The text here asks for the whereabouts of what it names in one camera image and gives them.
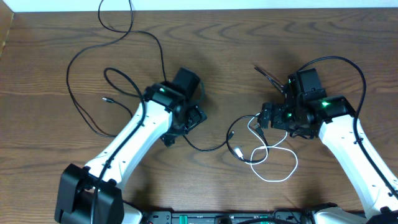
white wall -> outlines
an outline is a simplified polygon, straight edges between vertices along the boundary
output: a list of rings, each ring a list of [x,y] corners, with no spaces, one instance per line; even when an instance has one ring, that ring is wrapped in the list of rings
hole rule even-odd
[[[14,12],[96,11],[100,0],[3,0]],[[132,0],[135,10],[398,7],[398,0]],[[105,0],[105,11],[129,10],[127,0]]]

wood grain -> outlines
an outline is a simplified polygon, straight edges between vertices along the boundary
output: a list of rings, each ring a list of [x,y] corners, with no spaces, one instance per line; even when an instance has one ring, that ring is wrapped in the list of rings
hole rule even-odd
[[[6,3],[0,0],[0,57],[2,50],[6,45],[13,16],[14,13],[8,8]]]
[[[305,62],[340,55],[356,62],[368,82],[361,123],[385,162],[398,174],[398,9],[298,9],[251,11],[146,11],[135,13],[135,29],[155,34],[164,48],[171,79],[188,67],[205,82],[208,120],[188,138],[206,148],[224,140],[238,116],[258,113],[265,101],[281,101],[254,69],[279,80]],[[104,12],[103,19],[127,29],[128,12]],[[73,107],[65,85],[70,59],[83,47],[119,37],[100,27],[94,12],[21,13],[15,16],[0,60],[0,222],[53,223],[60,174],[69,163],[83,166],[110,140],[92,133]],[[84,53],[71,70],[71,87],[97,123],[117,133],[129,116],[101,101],[112,96],[132,110],[136,99],[119,95],[103,80],[116,67],[144,89],[162,80],[159,49],[148,36],[133,34],[112,46]],[[329,95],[344,94],[356,107],[359,75],[342,62],[317,65]],[[114,82],[132,90],[117,76]],[[245,155],[258,145],[245,123],[234,127],[232,145]],[[269,142],[283,133],[267,130]],[[259,211],[305,208],[335,202],[362,210],[354,188],[319,140],[288,139],[283,146],[299,159],[286,182],[265,183],[223,147],[199,153],[183,139],[166,148],[156,142],[134,171],[124,199],[141,208],[176,211]],[[258,171],[281,178],[293,168],[288,153],[272,151]]]

